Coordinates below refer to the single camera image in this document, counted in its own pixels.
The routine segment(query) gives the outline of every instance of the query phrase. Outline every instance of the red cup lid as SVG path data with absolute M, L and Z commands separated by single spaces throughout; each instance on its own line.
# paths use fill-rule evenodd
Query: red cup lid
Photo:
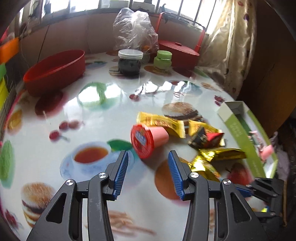
M 131 129 L 131 143 L 141 159 L 148 158 L 154 150 L 154 139 L 145 125 L 134 125 Z

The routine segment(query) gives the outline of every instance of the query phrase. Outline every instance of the metal screw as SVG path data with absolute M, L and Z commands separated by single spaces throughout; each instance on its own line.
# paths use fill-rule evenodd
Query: metal screw
M 105 177 L 107 177 L 107 173 L 105 172 L 99 173 L 99 178 L 105 178 Z
M 190 177 L 197 178 L 199 174 L 197 172 L 190 173 Z
M 73 185 L 73 183 L 74 183 L 74 181 L 72 179 L 69 179 L 66 181 L 67 186 L 71 186 L 71 185 Z
M 229 179 L 224 179 L 224 180 L 223 180 L 223 183 L 224 183 L 225 185 L 230 185 L 230 184 L 231 184 L 231 181 L 230 181 Z

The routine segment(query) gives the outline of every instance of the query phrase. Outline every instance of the red basket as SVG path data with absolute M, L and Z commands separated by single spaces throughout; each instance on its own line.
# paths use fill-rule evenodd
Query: red basket
M 158 18 L 158 21 L 156 24 L 156 30 L 155 30 L 156 33 L 158 32 L 161 18 L 164 13 L 170 14 L 168 12 L 162 12 L 161 14 L 159 14 L 159 18 Z M 202 25 L 200 26 L 202 27 L 202 33 L 200 35 L 200 38 L 194 50 L 189 47 L 183 46 L 180 43 L 174 43 L 166 40 L 158 40 L 160 50 L 166 50 L 173 54 L 172 56 L 173 67 L 192 70 L 196 66 L 198 57 L 199 57 L 198 51 L 200 50 L 203 38 L 205 36 L 205 27 Z
M 68 50 L 49 56 L 32 66 L 24 75 L 31 96 L 60 90 L 76 81 L 85 71 L 83 50 Z

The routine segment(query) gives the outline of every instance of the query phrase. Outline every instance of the teacup print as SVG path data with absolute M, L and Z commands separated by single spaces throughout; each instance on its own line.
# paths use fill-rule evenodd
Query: teacup print
M 88 142 L 79 145 L 67 155 L 60 165 L 63 179 L 74 179 L 76 182 L 91 179 L 106 170 L 114 162 L 114 153 L 105 142 Z

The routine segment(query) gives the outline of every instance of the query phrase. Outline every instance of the plastic bag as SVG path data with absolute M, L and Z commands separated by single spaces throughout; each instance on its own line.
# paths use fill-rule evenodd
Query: plastic bag
M 113 24 L 113 34 L 116 38 L 114 50 L 136 49 L 154 53 L 159 49 L 158 34 L 146 12 L 134 12 L 127 7 L 121 9 Z

